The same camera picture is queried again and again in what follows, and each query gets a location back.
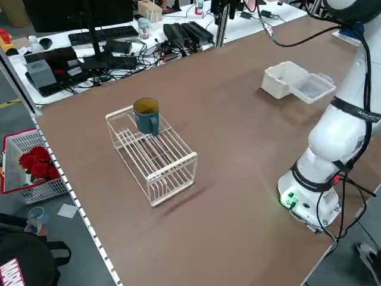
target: artificial rose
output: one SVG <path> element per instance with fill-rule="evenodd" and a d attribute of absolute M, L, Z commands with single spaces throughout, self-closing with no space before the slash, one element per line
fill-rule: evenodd
<path fill-rule="evenodd" d="M 45 179 L 49 176 L 49 164 L 37 162 L 33 165 L 32 169 L 30 170 L 30 173 L 36 179 Z"/>
<path fill-rule="evenodd" d="M 30 170 L 37 163 L 37 160 L 35 155 L 26 153 L 20 156 L 18 162 L 24 169 Z"/>
<path fill-rule="evenodd" d="M 33 147 L 30 153 L 36 156 L 39 162 L 50 162 L 49 153 L 44 147 Z"/>
<path fill-rule="evenodd" d="M 57 168 L 53 164 L 51 164 L 51 166 L 49 168 L 49 177 L 52 179 L 59 179 L 60 178 L 60 174 L 58 173 Z"/>

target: desk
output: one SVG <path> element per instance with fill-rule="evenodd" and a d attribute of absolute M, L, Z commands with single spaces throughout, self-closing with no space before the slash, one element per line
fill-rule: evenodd
<path fill-rule="evenodd" d="M 208 11 L 210 8 L 210 1 L 205 2 L 205 11 Z M 173 13 L 168 16 L 163 16 L 163 20 L 161 23 L 158 24 L 158 26 L 155 25 L 157 28 L 151 33 L 151 36 L 147 40 L 142 40 L 145 42 L 148 46 L 148 48 L 154 46 L 155 43 L 155 38 L 159 40 L 159 42 L 162 42 L 166 40 L 166 36 L 164 35 L 163 32 L 163 24 L 172 24 L 172 23 L 185 23 L 188 21 L 196 21 L 198 24 L 200 24 L 202 27 L 207 27 L 211 21 L 213 21 L 213 16 L 211 15 L 206 15 L 204 18 L 202 18 L 201 15 L 195 15 L 194 9 L 190 9 L 188 12 L 188 17 L 184 18 L 186 15 L 187 10 L 191 7 L 192 5 L 187 5 L 182 7 L 181 12 Z M 306 15 L 304 11 L 301 11 L 293 6 L 283 4 L 282 6 L 277 5 L 275 2 L 269 2 L 267 5 L 262 6 L 264 9 L 271 11 L 273 14 L 280 15 L 280 17 L 284 21 L 291 21 L 299 17 L 303 17 Z M 283 23 L 281 20 L 272 20 L 272 19 L 267 19 L 268 23 L 271 25 L 277 26 Z M 136 30 L 138 30 L 138 23 L 137 21 L 133 21 L 130 23 L 124 23 L 124 24 L 118 24 L 118 25 L 113 25 L 113 26 L 106 26 L 103 27 L 103 29 L 108 28 L 108 27 L 118 27 L 118 26 L 128 26 L 132 25 Z M 227 30 L 226 30 L 226 40 L 225 42 L 230 42 L 248 35 L 251 35 L 253 33 L 257 33 L 261 31 L 262 25 L 258 20 L 255 19 L 244 19 L 240 18 L 238 15 L 235 17 L 234 20 L 229 20 L 228 25 L 227 25 Z M 217 34 L 217 26 L 214 25 L 214 23 L 210 24 L 208 26 L 208 30 L 215 36 Z M 50 47 L 49 50 L 52 49 L 57 49 L 65 46 L 70 46 L 70 41 L 68 39 L 68 34 L 71 33 L 79 33 L 80 30 L 74 30 L 74 31 L 69 31 L 69 32 L 64 32 L 64 33 L 57 33 L 51 36 L 48 36 L 46 38 L 50 38 L 53 41 L 52 46 Z M 206 45 L 203 46 L 203 49 L 207 49 L 211 47 L 212 45 Z M 93 55 L 94 51 L 93 48 L 86 48 L 86 49 L 79 49 L 78 47 L 74 47 L 74 49 L 77 52 L 77 56 L 79 58 Z M 139 52 L 141 49 L 141 46 L 138 44 L 133 43 L 132 50 L 131 52 Z M 41 94 L 33 87 L 33 85 L 27 80 L 25 77 L 25 72 L 27 71 L 25 68 L 25 59 L 24 57 L 18 55 L 18 56 L 13 56 L 10 57 L 10 62 L 12 63 L 15 71 L 17 72 L 18 76 L 20 77 L 23 85 L 26 87 L 27 92 L 30 94 L 32 100 L 35 102 L 35 104 L 50 104 L 52 102 L 56 102 L 58 100 L 61 100 L 63 98 L 67 98 L 72 96 L 73 94 L 69 91 L 61 91 L 56 94 L 53 94 L 49 97 L 42 97 Z M 83 92 L 84 89 L 76 89 L 74 88 L 77 92 Z"/>
<path fill-rule="evenodd" d="M 291 43 L 328 25 L 304 17 L 275 32 Z M 38 128 L 115 281 L 299 285 L 331 240 L 289 215 L 276 184 L 305 150 L 329 99 L 306 105 L 258 89 L 264 70 L 286 60 L 339 85 L 354 54 L 330 35 L 285 49 L 261 32 L 46 106 Z M 197 74 L 196 85 L 184 71 Z M 105 122 L 106 114 L 146 96 L 158 100 L 161 114 L 199 153 L 195 185 L 156 208 L 113 150 Z M 351 176 L 375 189 L 380 154 L 376 138 Z M 349 220 L 361 206 L 353 189 L 345 206 Z"/>

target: mug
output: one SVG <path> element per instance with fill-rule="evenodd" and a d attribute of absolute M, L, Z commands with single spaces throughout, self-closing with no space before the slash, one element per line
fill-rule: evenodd
<path fill-rule="evenodd" d="M 133 104 L 135 122 L 143 134 L 159 134 L 159 103 L 153 98 L 141 98 Z"/>

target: black bag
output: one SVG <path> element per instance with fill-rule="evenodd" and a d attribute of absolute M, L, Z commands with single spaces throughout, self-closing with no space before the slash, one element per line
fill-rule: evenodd
<path fill-rule="evenodd" d="M 59 249 L 67 250 L 68 256 L 54 258 L 51 250 Z M 60 278 L 57 267 L 67 264 L 70 258 L 71 250 L 62 241 L 47 242 L 45 237 L 1 228 L 1 286 L 56 286 Z"/>

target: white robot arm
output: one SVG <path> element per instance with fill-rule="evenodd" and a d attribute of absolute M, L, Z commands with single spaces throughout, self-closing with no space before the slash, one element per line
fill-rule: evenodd
<path fill-rule="evenodd" d="M 366 23 L 364 38 L 371 55 L 373 84 L 369 113 L 364 106 L 366 53 L 361 47 L 335 99 L 310 132 L 308 148 L 278 181 L 281 203 L 316 229 L 321 229 L 320 223 L 330 225 L 341 211 L 339 197 L 332 187 L 332 178 L 340 171 L 340 165 L 335 162 L 345 166 L 362 152 L 367 144 L 365 118 L 368 122 L 373 120 L 368 123 L 372 135 L 381 129 L 378 121 L 381 114 L 381 0 L 324 0 L 324 6 L 337 19 Z"/>

